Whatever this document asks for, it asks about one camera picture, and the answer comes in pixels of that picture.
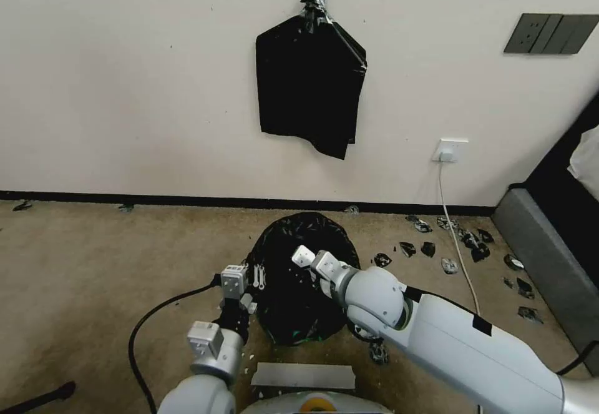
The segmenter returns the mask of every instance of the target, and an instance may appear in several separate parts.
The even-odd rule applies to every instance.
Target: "power outlet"
[[[444,162],[457,162],[464,151],[464,147],[468,144],[467,139],[441,139],[437,150],[432,155],[433,161],[441,161],[441,154],[451,154],[450,159],[443,160]]]
[[[524,13],[510,41],[507,43],[505,53],[528,53],[535,45],[538,35],[545,26],[548,14]]]

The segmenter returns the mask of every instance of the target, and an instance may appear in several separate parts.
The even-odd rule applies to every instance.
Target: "robotic arm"
[[[292,260],[310,267],[354,324],[493,412],[599,411],[599,380],[559,377],[526,343],[449,300],[408,287],[379,267],[354,269],[323,250],[314,255],[301,246]]]
[[[575,381],[549,370],[523,341],[441,296],[409,287],[379,267],[365,271],[300,246],[292,261],[356,326],[387,340],[411,360],[494,413],[599,412],[599,380]],[[255,310],[246,268],[221,273],[225,298],[214,322],[195,322],[187,338],[194,376],[163,400],[158,414],[234,414],[229,387],[238,375]]]

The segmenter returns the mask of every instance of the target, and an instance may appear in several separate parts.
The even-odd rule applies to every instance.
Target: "white pillow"
[[[570,158],[570,173],[599,200],[599,126],[584,132]]]

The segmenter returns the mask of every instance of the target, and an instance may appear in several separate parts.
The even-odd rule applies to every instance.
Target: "trash bag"
[[[278,345],[324,340],[347,323],[343,308],[328,298],[309,268],[291,261],[298,246],[314,253],[331,252],[338,260],[360,269],[358,254],[345,230],[316,212],[303,212],[273,222],[256,241],[246,263],[250,287],[254,266],[263,265],[265,287],[253,288],[258,322]]]
[[[344,159],[356,141],[366,51],[331,19],[324,0],[301,2],[301,15],[256,38],[260,127]]]

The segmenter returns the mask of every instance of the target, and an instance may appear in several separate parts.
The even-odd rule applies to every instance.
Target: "cable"
[[[443,205],[443,211],[445,212],[447,224],[449,225],[449,230],[451,231],[451,236],[454,238],[454,244],[455,244],[455,249],[457,250],[457,256],[460,258],[460,264],[462,266],[462,270],[464,271],[464,276],[466,277],[466,281],[468,282],[468,287],[470,288],[470,292],[472,293],[472,298],[474,299],[474,309],[476,311],[476,314],[480,315],[479,298],[476,296],[476,291],[474,290],[474,286],[472,285],[470,275],[468,275],[468,270],[466,270],[466,266],[464,265],[464,259],[462,258],[462,252],[460,251],[460,246],[457,243],[457,237],[455,236],[454,228],[451,225],[451,219],[449,218],[449,213],[447,212],[447,206],[445,204],[445,199],[443,198],[443,183],[442,183],[442,178],[441,178],[442,170],[443,170],[443,161],[439,162],[439,192],[441,193],[441,205]],[[483,414],[482,406],[477,405],[476,412],[478,414]]]
[[[585,347],[585,349],[582,351],[582,353],[578,355],[578,358],[576,358],[574,361],[572,361],[566,367],[564,367],[563,369],[561,369],[559,372],[556,372],[557,375],[565,375],[570,370],[574,369],[578,364],[581,364],[585,359],[587,359],[587,356],[589,355],[589,353],[591,353],[593,351],[593,349],[597,345],[599,345],[599,340],[593,340],[593,341],[591,341]]]
[[[174,303],[177,300],[181,300],[182,298],[187,298],[192,295],[199,294],[201,292],[204,292],[204,291],[206,291],[210,288],[213,288],[215,286],[218,286],[218,285],[220,285],[220,275],[216,274],[216,275],[214,275],[214,277],[212,278],[212,281],[208,285],[201,287],[199,289],[194,289],[192,291],[184,292],[183,294],[179,294],[174,297],[171,297],[170,299],[162,302],[160,305],[157,305],[156,307],[149,310],[140,319],[140,321],[137,322],[137,325],[135,326],[135,328],[133,328],[133,331],[131,331],[131,336],[129,337],[129,347],[128,347],[128,349],[129,349],[129,365],[131,366],[131,371],[133,372],[133,375],[135,375],[137,384],[139,384],[139,387],[142,389],[142,392],[145,395],[145,399],[148,401],[148,406],[150,407],[150,412],[152,414],[157,413],[156,403],[154,402],[154,397],[152,396],[152,392],[150,391],[150,388],[146,384],[144,377],[142,376],[142,373],[139,371],[139,367],[137,366],[137,361],[135,360],[134,348],[135,348],[135,337],[137,336],[137,332],[139,331],[139,329],[142,327],[142,325],[144,324],[144,322],[146,320],[148,320],[153,314],[155,314],[159,310],[163,309],[165,306],[170,305],[171,303]]]

